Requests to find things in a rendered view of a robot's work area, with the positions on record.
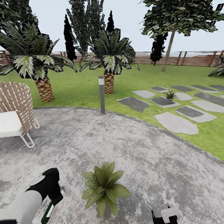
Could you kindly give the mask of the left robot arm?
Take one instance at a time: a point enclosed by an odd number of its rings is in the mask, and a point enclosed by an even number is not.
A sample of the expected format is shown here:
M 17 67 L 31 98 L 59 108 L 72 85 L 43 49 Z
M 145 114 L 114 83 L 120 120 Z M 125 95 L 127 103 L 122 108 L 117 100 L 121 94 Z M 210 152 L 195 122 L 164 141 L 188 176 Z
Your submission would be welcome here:
M 0 224 L 31 224 L 46 196 L 54 205 L 63 199 L 62 190 L 69 197 L 71 188 L 68 183 L 64 181 L 58 184 L 58 182 L 57 168 L 45 171 L 13 204 L 0 213 Z

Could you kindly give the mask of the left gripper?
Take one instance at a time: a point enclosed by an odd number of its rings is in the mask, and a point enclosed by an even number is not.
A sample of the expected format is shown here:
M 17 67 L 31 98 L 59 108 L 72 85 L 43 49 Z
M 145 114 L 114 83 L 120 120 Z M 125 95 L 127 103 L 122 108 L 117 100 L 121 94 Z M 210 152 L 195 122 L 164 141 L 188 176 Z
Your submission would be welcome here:
M 48 194 L 49 199 L 51 199 L 52 203 L 56 205 L 58 202 L 60 202 L 63 199 L 63 195 L 60 192 L 59 185 L 57 189 L 53 192 L 50 192 Z

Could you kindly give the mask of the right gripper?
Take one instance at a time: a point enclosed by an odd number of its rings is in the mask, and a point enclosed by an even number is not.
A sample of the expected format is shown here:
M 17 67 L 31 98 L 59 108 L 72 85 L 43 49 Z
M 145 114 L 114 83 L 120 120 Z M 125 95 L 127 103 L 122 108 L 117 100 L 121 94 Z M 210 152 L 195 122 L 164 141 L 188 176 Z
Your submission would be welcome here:
M 154 214 L 152 214 L 152 216 L 153 216 L 153 223 L 154 224 L 165 224 L 162 217 L 156 218 L 154 216 Z M 173 215 L 173 216 L 169 217 L 169 220 L 170 220 L 170 223 L 167 223 L 167 224 L 178 224 L 176 215 Z

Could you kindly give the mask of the insectifuge atomizer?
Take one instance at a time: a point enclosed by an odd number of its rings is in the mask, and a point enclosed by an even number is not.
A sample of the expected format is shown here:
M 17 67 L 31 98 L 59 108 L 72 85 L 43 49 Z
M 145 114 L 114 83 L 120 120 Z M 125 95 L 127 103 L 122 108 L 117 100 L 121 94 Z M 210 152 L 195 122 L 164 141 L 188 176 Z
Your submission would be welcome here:
M 52 203 L 52 201 L 51 201 L 49 206 L 48 206 L 48 208 L 47 208 L 47 210 L 46 210 L 46 212 L 45 212 L 45 214 L 44 214 L 44 216 L 43 216 L 43 218 L 42 218 L 42 220 L 41 220 L 42 224 L 47 224 L 48 223 L 48 221 L 49 221 L 49 219 L 50 219 L 50 217 L 51 217 L 55 207 L 56 207 L 56 205 L 54 205 Z

